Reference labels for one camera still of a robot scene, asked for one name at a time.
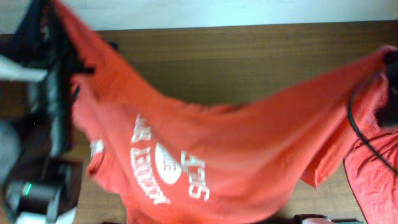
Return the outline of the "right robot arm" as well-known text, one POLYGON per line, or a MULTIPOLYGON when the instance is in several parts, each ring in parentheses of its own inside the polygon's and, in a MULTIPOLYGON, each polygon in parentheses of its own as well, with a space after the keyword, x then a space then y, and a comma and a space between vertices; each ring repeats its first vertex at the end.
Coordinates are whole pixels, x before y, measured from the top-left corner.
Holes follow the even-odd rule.
POLYGON ((376 113, 380 128, 397 127, 397 51, 389 52, 384 57, 384 73, 388 80, 388 100, 376 113))

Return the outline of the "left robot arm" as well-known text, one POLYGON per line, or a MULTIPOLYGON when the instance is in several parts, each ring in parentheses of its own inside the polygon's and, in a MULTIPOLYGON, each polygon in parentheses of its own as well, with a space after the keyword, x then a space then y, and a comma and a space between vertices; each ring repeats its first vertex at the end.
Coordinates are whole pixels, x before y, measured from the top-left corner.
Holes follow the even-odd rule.
POLYGON ((11 223, 72 223, 83 164, 73 147, 72 106, 91 75, 72 45, 55 1, 32 1, 14 36, 1 44, 1 79, 27 86, 29 110, 1 120, 1 200, 11 223))

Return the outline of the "red printed soccer t-shirt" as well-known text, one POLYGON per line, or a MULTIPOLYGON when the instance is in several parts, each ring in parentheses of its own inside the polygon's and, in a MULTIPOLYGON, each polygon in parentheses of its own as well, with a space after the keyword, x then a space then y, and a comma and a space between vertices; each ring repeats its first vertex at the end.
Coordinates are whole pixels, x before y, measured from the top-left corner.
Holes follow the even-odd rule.
POLYGON ((118 194, 128 223, 255 223, 302 180, 318 187, 358 140, 350 94, 384 71, 386 45, 365 58, 255 103, 204 106, 149 85, 60 1, 79 58, 73 122, 91 142, 88 175, 118 194))

